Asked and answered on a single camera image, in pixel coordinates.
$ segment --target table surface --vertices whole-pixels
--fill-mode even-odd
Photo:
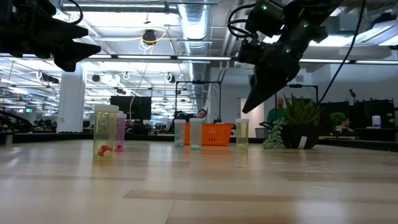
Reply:
[[[0,223],[396,224],[398,154],[314,149],[175,149],[127,141],[92,161],[93,141],[0,148]]]

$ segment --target plastic container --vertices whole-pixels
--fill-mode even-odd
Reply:
[[[185,124],[185,145],[189,145],[190,139],[190,125]],[[204,123],[202,126],[202,146],[228,146],[229,137],[231,135],[232,124],[216,123],[208,124]]]
[[[124,130],[126,128],[127,115],[123,111],[119,111],[116,115],[116,147],[115,152],[124,151]]]
[[[201,129],[203,125],[203,119],[201,118],[190,118],[190,148],[201,149]]]
[[[249,148],[249,122],[248,119],[236,119],[236,147],[238,149]]]
[[[372,116],[373,128],[381,128],[381,117],[378,115]]]
[[[113,159],[116,144],[116,119],[119,111],[114,105],[95,105],[93,160]]]
[[[185,120],[174,120],[174,145],[175,147],[184,147],[185,139]]]

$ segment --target ceiling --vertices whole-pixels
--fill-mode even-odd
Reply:
[[[75,7],[69,6],[67,0],[59,1],[52,0],[59,8],[57,14],[58,19],[66,21],[74,21],[78,18],[78,11]],[[79,26],[86,27],[90,34],[82,39],[75,40],[77,42],[84,42],[87,44],[96,44],[102,47],[100,54],[127,54],[127,55],[186,55],[186,43],[192,42],[188,40],[182,29],[182,19],[180,15],[175,14],[174,7],[176,3],[186,3],[187,0],[169,1],[170,12],[151,12],[146,13],[148,6],[164,4],[163,1],[77,1],[81,5],[96,4],[98,9],[92,10],[92,7],[86,7],[91,11],[84,12],[84,20]],[[204,1],[189,1],[189,3],[203,3]],[[242,5],[253,3],[248,0],[212,0],[206,1],[210,8],[210,33],[202,40],[208,44],[208,55],[235,55],[240,48],[240,40],[236,41],[226,28],[226,18],[232,9]],[[345,1],[339,10],[334,12],[334,15],[340,13],[354,13],[356,7],[361,1]],[[378,10],[384,7],[391,7],[395,1],[383,0],[368,0],[368,10]],[[139,7],[128,8],[128,4],[133,4]],[[67,8],[69,11],[63,11],[62,8]],[[142,44],[141,35],[147,29],[154,29],[155,36],[158,39],[153,47],[148,47]],[[363,58],[385,58],[388,57],[388,50],[386,47],[378,47],[376,50],[360,50]],[[310,47],[306,51],[307,58],[341,58],[341,49],[339,47]],[[92,113],[93,104],[95,103],[109,103],[109,98],[112,95],[118,95],[113,88],[117,85],[121,89],[125,89],[128,95],[137,93],[139,96],[152,96],[154,101],[161,101],[164,103],[166,97],[167,103],[160,105],[164,110],[159,111],[159,105],[153,105],[155,111],[159,115],[171,116],[174,111],[174,95],[175,84],[169,83],[167,75],[174,75],[176,80],[191,81],[192,71],[190,71],[190,63],[146,63],[146,62],[84,62],[84,66],[88,71],[87,88],[86,88],[86,114]],[[23,60],[1,57],[0,58],[0,88],[2,88],[2,97],[4,98],[3,105],[12,110],[13,106],[17,105],[39,105],[39,113],[46,116],[53,116],[57,113],[58,99],[60,87],[58,84],[45,83],[40,81],[41,74],[47,74],[62,81],[62,71],[56,67],[51,60]],[[100,75],[104,80],[112,79],[119,80],[117,83],[110,83],[108,81],[93,82],[92,76]],[[140,89],[137,90],[139,80],[144,75]],[[216,75],[208,76],[207,81],[217,81],[219,79],[218,73]],[[234,82],[247,82],[247,76],[233,77]],[[10,88],[9,85],[16,85],[16,88]],[[178,108],[185,111],[195,111],[195,86],[185,86],[187,90],[183,90],[179,95]]]

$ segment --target orange basket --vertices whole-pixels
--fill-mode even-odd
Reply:
[[[203,124],[201,130],[202,146],[227,146],[232,124]],[[185,124],[185,145],[189,145],[189,123]]]

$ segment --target clear plastic cup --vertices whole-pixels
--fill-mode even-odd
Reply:
[[[238,149],[249,148],[249,122],[248,119],[236,119],[236,147]]]
[[[201,149],[201,128],[203,119],[189,119],[189,145],[191,149]]]
[[[183,119],[174,120],[174,146],[184,147],[185,141],[185,123]]]
[[[114,105],[95,105],[93,159],[113,159],[116,143],[116,116],[119,111]]]
[[[126,118],[127,115],[124,114],[123,111],[119,111],[116,115],[116,147],[114,149],[115,152],[123,152],[124,151],[124,131],[126,128]]]

